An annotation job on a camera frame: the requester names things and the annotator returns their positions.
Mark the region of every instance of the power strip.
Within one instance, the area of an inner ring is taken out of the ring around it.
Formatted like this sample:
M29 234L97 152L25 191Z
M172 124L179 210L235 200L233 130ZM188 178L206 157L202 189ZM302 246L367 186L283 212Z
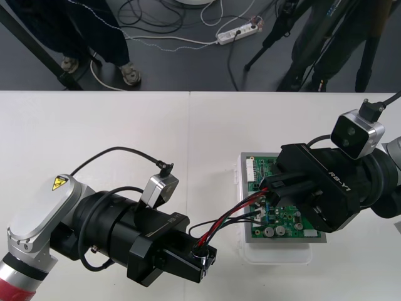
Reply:
M237 31L240 31L241 33L237 35L236 41L245 38L246 36L250 36L254 33L257 33L259 31L259 28L256 25L249 23L241 27L227 31L225 33L219 33L217 35L217 40L219 44L225 45L234 41L234 37L236 36Z

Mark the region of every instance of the tripod leg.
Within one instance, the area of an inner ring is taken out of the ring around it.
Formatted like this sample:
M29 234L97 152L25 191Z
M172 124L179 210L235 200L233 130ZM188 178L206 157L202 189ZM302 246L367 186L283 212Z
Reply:
M365 50L360 69L355 82L355 92L364 92L368 87L372 75L372 66L375 61L376 51L382 36L385 24L392 8L392 0L375 0L375 16L370 29L370 36L366 41Z
M306 45L302 53L299 55L298 59L293 62L291 68L288 70L287 74L284 76L283 81L280 83L277 91L285 92L291 90L291 83L293 78L302 70L308 67L308 58L313 55L316 50L321 46L322 41L324 41L327 33L336 26L340 21L342 16L345 14L349 7L359 2L359 0L342 0L334 1L333 5L327 12L321 25L316 29L314 37Z
M69 90L82 90L74 78L64 72L63 69L52 59L52 57L36 42L32 36L0 5L0 22L15 35L58 79L58 81Z
M262 49L259 50L258 53L256 53L256 55L252 58L251 61L249 61L248 64L245 65L244 70L245 71L249 71L252 67L253 64L255 64L255 62L263 55L263 53L265 53L269 48L265 48L263 47Z
M292 29L295 22L312 6L315 0L304 0L298 8L299 0L287 0L284 9L280 13L273 29L268 37L263 41L263 48L245 65L244 70L249 71L253 64L265 53L272 45L280 40L288 31Z

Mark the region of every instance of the white connector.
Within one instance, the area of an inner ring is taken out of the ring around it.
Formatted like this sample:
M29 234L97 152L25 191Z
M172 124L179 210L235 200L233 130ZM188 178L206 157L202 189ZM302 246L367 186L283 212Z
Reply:
M246 159L246 179L248 182L255 181L254 161L252 159Z
M219 44L225 45L234 41L234 37L236 36L237 31L240 31L241 33L237 35L236 41L245 38L246 36L250 36L251 34L257 33L259 31L259 28L256 25L248 23L241 27L226 31L225 33L219 33L217 35L217 40Z

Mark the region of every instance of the white table surface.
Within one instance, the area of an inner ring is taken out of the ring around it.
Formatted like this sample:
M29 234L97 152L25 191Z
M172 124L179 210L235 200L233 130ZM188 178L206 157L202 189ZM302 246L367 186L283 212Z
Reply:
M233 165L241 152L278 152L283 144L330 133L338 115L366 96L388 95L0 92L0 229L44 179L115 145L175 163L180 184L165 212L186 213L192 224L214 219L236 203ZM401 135L399 112L401 101L382 115L383 142ZM77 178L98 190L143 187L156 172L145 160L116 152ZM399 300L401 235L393 225L399 220L364 211L328 235L328 244L313 245L309 265L274 267L243 261L237 229L227 227L212 242L217 262L200 285L163 274L143 288L117 265L91 273L55 253L60 261L34 300ZM0 256L6 252L4 239Z

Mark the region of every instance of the camera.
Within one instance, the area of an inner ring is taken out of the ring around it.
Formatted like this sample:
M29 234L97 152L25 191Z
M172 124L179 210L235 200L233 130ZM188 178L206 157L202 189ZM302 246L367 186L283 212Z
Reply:
M348 157L357 160L374 151L384 132L382 124L369 122L358 110L352 110L339 116L331 141Z

